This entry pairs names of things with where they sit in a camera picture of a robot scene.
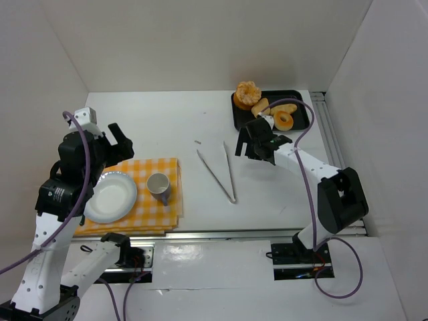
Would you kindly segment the sugared orange donut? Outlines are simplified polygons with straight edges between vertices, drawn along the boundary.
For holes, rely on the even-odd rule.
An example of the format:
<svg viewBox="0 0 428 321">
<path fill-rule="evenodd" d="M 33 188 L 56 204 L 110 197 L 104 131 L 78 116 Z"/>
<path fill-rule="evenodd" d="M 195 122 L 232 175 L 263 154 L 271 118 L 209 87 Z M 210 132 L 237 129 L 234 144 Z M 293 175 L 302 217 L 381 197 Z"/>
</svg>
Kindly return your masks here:
<svg viewBox="0 0 428 321">
<path fill-rule="evenodd" d="M 242 110 L 251 110 L 261 99 L 261 89 L 253 81 L 240 82 L 233 94 L 234 104 Z"/>
</svg>

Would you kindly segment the long bread roll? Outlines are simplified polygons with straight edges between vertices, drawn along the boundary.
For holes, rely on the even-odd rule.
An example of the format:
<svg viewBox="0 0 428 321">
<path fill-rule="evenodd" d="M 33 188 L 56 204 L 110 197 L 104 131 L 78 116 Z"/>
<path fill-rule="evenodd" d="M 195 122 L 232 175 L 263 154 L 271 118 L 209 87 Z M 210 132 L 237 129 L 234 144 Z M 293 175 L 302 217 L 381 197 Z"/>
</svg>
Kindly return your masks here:
<svg viewBox="0 0 428 321">
<path fill-rule="evenodd" d="M 273 116 L 276 112 L 283 111 L 288 114 L 293 114 L 297 110 L 297 106 L 295 104 L 281 104 L 273 107 L 270 110 L 270 115 Z"/>
</svg>

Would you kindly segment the metal tongs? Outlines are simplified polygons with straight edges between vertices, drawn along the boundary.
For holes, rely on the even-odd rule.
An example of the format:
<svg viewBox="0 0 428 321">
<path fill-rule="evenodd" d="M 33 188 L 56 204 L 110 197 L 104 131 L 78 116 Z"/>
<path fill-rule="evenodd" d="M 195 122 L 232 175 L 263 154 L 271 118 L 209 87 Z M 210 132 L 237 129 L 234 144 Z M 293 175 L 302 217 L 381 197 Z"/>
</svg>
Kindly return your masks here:
<svg viewBox="0 0 428 321">
<path fill-rule="evenodd" d="M 231 204 L 236 205 L 238 198 L 229 155 L 229 148 L 225 141 L 222 142 L 222 146 L 222 167 L 215 165 L 213 162 L 211 162 L 211 159 L 207 160 L 205 155 L 199 149 L 196 149 L 196 154 L 227 200 Z"/>
</svg>

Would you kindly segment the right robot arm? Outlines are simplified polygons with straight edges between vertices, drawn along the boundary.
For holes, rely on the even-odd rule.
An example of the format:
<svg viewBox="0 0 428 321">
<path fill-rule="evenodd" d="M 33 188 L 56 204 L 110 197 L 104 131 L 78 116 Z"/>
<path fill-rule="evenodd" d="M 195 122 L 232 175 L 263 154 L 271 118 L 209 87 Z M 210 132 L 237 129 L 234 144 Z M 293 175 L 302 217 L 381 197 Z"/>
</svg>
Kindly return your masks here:
<svg viewBox="0 0 428 321">
<path fill-rule="evenodd" d="M 309 263 L 323 241 L 368 214 L 368 203 L 354 169 L 323 163 L 287 136 L 274 134 L 266 118 L 256 118 L 240 128 L 235 153 L 269 162 L 304 180 L 311 222 L 293 236 L 291 243 L 271 250 L 268 256 L 275 264 Z"/>
</svg>

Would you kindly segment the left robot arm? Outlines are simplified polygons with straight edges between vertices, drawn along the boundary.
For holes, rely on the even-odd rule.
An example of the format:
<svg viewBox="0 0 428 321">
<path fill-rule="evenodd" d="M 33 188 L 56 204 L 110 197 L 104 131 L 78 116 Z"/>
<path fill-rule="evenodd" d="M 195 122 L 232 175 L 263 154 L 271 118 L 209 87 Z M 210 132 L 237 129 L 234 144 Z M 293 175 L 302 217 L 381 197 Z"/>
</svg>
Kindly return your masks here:
<svg viewBox="0 0 428 321">
<path fill-rule="evenodd" d="M 39 188 L 33 250 L 13 298 L 1 304 L 3 320 L 73 320 L 87 289 L 112 265 L 142 268 L 144 250 L 118 233 L 103 236 L 89 256 L 69 272 L 64 266 L 75 230 L 84 220 L 84 207 L 94 194 L 102 171 L 134 156 L 132 141 L 120 127 L 109 124 L 116 139 L 84 129 L 64 136 L 60 159 Z"/>
</svg>

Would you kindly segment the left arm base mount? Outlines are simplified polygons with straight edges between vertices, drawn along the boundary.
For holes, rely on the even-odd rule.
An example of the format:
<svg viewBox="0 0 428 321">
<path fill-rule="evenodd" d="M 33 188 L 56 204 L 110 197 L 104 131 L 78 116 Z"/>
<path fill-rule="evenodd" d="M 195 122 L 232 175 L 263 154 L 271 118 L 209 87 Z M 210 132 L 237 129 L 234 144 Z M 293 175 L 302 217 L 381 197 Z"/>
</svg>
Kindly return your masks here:
<svg viewBox="0 0 428 321">
<path fill-rule="evenodd" d="M 126 258 L 126 263 L 113 264 L 100 278 L 109 284 L 129 284 L 131 281 L 138 284 L 151 283 L 153 257 L 152 245 L 133 249 L 132 254 Z"/>
</svg>

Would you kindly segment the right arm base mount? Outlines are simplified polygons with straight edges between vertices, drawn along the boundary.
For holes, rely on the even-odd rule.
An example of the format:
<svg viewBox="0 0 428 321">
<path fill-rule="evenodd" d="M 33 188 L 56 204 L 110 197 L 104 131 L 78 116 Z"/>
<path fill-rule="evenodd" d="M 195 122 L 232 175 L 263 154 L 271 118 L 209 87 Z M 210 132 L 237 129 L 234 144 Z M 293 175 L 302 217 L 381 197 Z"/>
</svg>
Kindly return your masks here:
<svg viewBox="0 0 428 321">
<path fill-rule="evenodd" d="M 330 250 L 324 244 L 317 252 L 299 254 L 292 243 L 273 243 L 265 256 L 272 261 L 274 280 L 309 280 L 334 278 Z"/>
</svg>

